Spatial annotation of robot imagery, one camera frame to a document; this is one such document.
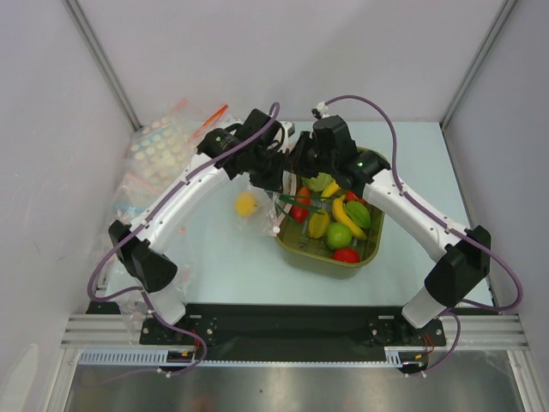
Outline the red mango toy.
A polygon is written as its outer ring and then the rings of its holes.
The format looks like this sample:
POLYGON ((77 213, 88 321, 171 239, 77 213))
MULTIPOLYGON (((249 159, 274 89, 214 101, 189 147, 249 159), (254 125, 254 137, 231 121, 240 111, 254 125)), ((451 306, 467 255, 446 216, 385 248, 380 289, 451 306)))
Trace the red mango toy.
POLYGON ((302 186, 295 195, 295 204, 291 207, 290 216, 297 223, 306 220, 311 205, 311 192, 306 186, 302 186))

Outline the green cabbage toy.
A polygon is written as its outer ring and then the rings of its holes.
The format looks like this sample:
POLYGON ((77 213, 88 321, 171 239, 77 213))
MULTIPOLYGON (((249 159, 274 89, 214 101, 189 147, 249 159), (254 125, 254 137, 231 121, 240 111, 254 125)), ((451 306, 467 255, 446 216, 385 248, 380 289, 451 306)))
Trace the green cabbage toy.
POLYGON ((334 181, 333 177, 327 173, 319 173, 314 178, 303 177, 301 180, 304 186, 314 192, 322 192, 334 181))

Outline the long yellow banana toy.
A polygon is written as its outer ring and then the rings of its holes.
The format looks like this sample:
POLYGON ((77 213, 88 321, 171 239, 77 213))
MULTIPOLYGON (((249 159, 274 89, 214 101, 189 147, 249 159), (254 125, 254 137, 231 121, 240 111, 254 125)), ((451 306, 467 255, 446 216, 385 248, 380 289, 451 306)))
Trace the long yellow banana toy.
POLYGON ((352 219, 346 214, 345 210, 344 210, 344 196, 340 196, 340 197, 337 197, 333 202, 332 202, 332 215, 333 217, 335 218, 335 220, 341 224, 344 224, 345 226, 347 226, 351 233, 352 233, 352 236, 355 238, 355 239, 358 239, 358 240, 366 240, 367 239, 367 236, 365 234, 365 232, 363 231, 362 228, 360 228, 358 225, 356 225, 352 219))

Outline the green apple toy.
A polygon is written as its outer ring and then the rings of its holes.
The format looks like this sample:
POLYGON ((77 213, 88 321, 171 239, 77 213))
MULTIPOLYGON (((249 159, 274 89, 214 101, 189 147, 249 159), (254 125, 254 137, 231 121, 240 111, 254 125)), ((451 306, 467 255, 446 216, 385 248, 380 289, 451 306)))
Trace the green apple toy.
POLYGON ((348 247, 353 241, 353 235, 348 226, 339 222, 329 224, 326 234, 326 245, 331 250, 348 247))

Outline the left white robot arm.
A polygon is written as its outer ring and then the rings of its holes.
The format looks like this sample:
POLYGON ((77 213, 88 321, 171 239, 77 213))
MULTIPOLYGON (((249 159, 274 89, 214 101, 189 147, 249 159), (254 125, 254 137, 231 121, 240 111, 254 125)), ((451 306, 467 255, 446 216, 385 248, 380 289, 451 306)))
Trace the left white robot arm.
POLYGON ((189 323, 183 318, 185 304, 175 285, 179 268, 165 251, 201 201, 240 173, 230 168, 231 161, 253 154, 256 148, 269 156, 285 154, 295 128, 278 121, 278 111, 277 104, 269 114, 254 109, 243 123, 210 130, 196 143, 190 164, 160 198, 130 223, 114 221, 109 227, 113 247, 107 255, 117 258, 132 284, 108 297, 141 294, 148 310, 160 319, 159 333, 170 343, 188 336, 189 323))

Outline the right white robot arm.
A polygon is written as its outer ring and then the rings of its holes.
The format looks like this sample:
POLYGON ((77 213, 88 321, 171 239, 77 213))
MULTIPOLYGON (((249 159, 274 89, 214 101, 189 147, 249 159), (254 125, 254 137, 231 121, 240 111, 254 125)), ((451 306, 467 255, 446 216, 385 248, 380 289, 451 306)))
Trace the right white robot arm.
POLYGON ((415 344, 426 325, 456 306, 486 277, 490 234, 482 227, 468 229, 412 203, 414 194, 394 175, 378 153, 360 150, 347 123, 338 115, 318 119, 302 132, 290 152, 286 170, 301 177, 327 173, 343 190, 350 190, 406 230, 427 252, 434 267, 423 288, 402 308, 395 333, 405 344, 415 344))

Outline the green onion toy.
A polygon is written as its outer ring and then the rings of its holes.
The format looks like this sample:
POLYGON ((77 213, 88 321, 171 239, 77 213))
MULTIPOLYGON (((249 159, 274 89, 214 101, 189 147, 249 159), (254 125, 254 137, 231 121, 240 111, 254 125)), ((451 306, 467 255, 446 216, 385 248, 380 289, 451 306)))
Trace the green onion toy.
POLYGON ((313 200, 309 197, 303 196, 290 196, 287 194, 281 194, 279 199, 282 202, 289 203, 292 206, 298 206, 302 209, 306 209, 312 213, 319 213, 321 210, 325 210, 323 203, 313 203, 313 200))

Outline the clear zip top bag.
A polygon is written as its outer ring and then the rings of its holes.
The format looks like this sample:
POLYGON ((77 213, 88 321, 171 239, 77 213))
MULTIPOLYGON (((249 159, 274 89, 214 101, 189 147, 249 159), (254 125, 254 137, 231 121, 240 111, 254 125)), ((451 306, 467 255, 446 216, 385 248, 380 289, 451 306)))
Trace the clear zip top bag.
POLYGON ((290 212, 292 205, 282 200, 283 195, 295 195, 298 189, 298 179, 295 174, 283 173, 282 193, 265 191, 252 186, 249 176, 236 178, 238 191, 233 196, 233 204, 244 194, 251 194, 255 201, 254 209, 250 215, 243 216, 234 211, 234 225, 245 234, 254 236, 276 237, 281 232, 284 219, 290 212))

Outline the olive green plastic bin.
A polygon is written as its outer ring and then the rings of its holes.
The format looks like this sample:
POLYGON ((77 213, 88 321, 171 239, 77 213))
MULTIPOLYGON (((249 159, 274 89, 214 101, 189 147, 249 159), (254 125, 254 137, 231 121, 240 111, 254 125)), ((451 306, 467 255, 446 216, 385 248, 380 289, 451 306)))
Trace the olive green plastic bin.
POLYGON ((345 268, 367 265, 381 243, 384 212, 342 190, 329 175, 291 176, 277 243, 286 251, 345 268))

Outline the yellow lemon toy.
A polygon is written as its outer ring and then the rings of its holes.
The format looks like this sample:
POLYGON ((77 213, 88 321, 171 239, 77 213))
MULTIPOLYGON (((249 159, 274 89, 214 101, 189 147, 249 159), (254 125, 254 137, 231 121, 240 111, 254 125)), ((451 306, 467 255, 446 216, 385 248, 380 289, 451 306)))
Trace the yellow lemon toy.
POLYGON ((241 192, 234 202, 234 209, 241 217, 252 216, 259 207, 259 201, 251 191, 241 192))

